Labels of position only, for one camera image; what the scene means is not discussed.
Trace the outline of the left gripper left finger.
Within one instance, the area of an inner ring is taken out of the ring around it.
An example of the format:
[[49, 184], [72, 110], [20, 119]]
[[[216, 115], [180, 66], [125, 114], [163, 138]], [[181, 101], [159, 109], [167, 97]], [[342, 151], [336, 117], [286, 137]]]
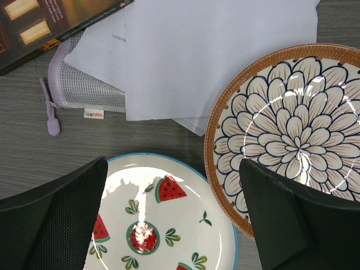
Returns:
[[108, 162], [1, 200], [1, 269], [83, 269]]

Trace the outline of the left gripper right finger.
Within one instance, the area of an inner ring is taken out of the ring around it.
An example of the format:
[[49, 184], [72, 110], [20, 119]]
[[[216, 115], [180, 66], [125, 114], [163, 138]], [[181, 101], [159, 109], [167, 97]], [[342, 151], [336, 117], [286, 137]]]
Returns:
[[359, 269], [359, 203], [244, 159], [240, 179], [263, 269]]

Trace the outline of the brown floral pattern plate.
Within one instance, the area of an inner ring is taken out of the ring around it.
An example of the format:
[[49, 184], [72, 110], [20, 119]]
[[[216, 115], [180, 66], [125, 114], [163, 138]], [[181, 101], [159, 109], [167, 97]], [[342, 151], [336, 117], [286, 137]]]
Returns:
[[205, 133], [206, 176], [253, 238], [240, 180], [251, 159], [309, 187], [359, 200], [359, 50], [306, 44], [262, 57], [230, 82]]

